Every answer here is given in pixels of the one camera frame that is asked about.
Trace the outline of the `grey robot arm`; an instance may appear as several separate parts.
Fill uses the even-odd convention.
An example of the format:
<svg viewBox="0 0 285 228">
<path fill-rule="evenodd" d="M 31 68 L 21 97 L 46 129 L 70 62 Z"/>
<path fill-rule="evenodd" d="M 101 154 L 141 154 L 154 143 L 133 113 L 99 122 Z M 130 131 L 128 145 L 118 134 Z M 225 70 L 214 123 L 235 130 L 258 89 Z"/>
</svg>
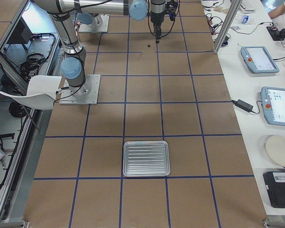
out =
<svg viewBox="0 0 285 228">
<path fill-rule="evenodd" d="M 161 24 L 168 14 L 168 3 L 165 0 L 36 0 L 35 3 L 51 17 L 63 43 L 67 57 L 78 56 L 84 52 L 75 32 L 70 13 L 114 14 L 130 16 L 142 20 L 148 14 L 153 23 L 155 42 L 162 38 Z"/>
</svg>

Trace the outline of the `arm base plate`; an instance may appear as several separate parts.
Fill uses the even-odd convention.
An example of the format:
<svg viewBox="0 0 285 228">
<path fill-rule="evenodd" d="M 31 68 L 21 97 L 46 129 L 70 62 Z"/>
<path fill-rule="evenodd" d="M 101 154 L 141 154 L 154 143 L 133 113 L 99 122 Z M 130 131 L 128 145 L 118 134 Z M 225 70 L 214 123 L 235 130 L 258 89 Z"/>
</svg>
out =
<svg viewBox="0 0 285 228">
<path fill-rule="evenodd" d="M 81 20 L 79 22 L 79 33 L 106 33 L 108 31 L 109 15 L 99 14 L 93 18 L 91 24 L 85 24 Z"/>
<path fill-rule="evenodd" d="M 85 79 L 85 83 L 76 93 L 75 91 L 77 90 L 77 88 L 69 86 L 68 81 L 65 79 L 64 87 L 68 87 L 68 89 L 62 91 L 59 104 L 96 105 L 98 101 L 101 75 L 86 75 Z"/>
</svg>

